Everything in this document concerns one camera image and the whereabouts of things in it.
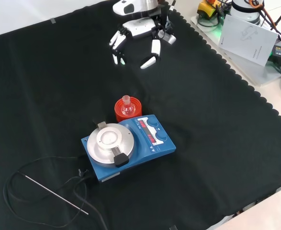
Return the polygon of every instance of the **white booklet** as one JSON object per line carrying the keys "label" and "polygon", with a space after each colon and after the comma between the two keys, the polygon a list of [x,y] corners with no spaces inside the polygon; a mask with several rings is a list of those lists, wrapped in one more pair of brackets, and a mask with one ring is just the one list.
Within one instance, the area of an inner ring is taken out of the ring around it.
{"label": "white booklet", "polygon": [[265,66],[277,36],[273,31],[227,15],[219,47]]}

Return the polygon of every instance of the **white robot finger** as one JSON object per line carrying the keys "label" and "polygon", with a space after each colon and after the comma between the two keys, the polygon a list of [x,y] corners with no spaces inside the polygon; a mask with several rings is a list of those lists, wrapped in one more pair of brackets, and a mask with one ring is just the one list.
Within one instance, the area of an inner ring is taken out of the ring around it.
{"label": "white robot finger", "polygon": [[143,64],[140,68],[141,69],[146,69],[149,66],[152,66],[155,62],[156,62],[156,57],[152,57],[145,64]]}
{"label": "white robot finger", "polygon": [[149,66],[152,66],[156,62],[157,57],[159,57],[159,55],[160,55],[160,40],[159,39],[152,40],[151,53],[152,53],[152,57],[140,67],[141,69],[148,68]]}
{"label": "white robot finger", "polygon": [[115,43],[115,41],[117,40],[119,34],[120,34],[120,31],[118,30],[118,31],[115,33],[115,35],[111,38],[111,41],[110,41],[110,43],[109,43],[109,46],[112,46],[112,45]]}
{"label": "white robot finger", "polygon": [[118,58],[117,58],[117,56],[116,56],[115,54],[113,54],[112,57],[113,57],[114,63],[115,63],[116,65],[118,65]]}
{"label": "white robot finger", "polygon": [[117,50],[120,49],[126,41],[126,36],[123,34],[118,35],[115,44],[113,45],[112,49]]}

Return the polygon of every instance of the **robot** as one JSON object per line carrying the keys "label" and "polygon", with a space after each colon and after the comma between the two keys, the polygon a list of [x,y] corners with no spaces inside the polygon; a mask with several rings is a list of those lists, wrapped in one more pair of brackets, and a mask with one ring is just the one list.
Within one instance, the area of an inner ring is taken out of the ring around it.
{"label": "robot", "polygon": [[160,40],[163,39],[169,44],[176,41],[168,18],[169,13],[174,9],[175,2],[176,0],[173,1],[166,13],[159,6],[158,0],[120,0],[113,5],[113,11],[120,16],[140,13],[139,19],[124,23],[109,42],[113,61],[116,65],[118,63],[126,64],[123,47],[129,37],[137,38],[150,35],[152,36],[151,56],[143,60],[140,68],[145,69],[156,63],[160,55]]}

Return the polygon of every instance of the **red lid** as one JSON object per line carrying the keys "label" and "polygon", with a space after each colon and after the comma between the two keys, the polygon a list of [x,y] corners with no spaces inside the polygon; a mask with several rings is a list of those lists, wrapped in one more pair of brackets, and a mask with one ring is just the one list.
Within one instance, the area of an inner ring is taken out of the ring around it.
{"label": "red lid", "polygon": [[137,116],[142,116],[142,110],[141,110],[141,103],[138,99],[134,97],[130,97],[131,103],[135,105],[135,113],[133,115],[124,115],[121,111],[121,107],[123,106],[123,100],[120,98],[116,104],[115,104],[115,113],[116,113],[116,119],[118,122],[121,122],[123,120],[132,118],[132,117],[137,117]]}

